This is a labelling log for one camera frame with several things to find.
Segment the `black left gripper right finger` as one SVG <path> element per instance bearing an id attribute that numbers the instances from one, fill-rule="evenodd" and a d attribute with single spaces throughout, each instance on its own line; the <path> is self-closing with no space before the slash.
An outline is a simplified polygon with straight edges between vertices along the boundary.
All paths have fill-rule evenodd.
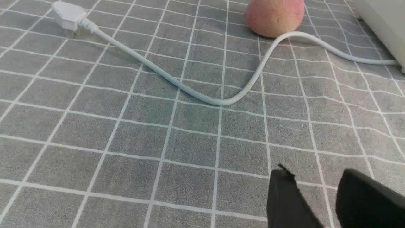
<path id="1" fill-rule="evenodd" d="M 355 169 L 345 169 L 335 211 L 342 228 L 403 228 L 405 198 Z"/>

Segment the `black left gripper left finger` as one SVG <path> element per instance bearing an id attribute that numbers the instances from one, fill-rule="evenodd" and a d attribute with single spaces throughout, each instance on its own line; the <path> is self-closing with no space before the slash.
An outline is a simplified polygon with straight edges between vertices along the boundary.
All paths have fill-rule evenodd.
<path id="1" fill-rule="evenodd" d="M 295 175 L 282 164 L 270 174 L 267 219 L 269 228 L 322 228 L 300 192 Z"/>

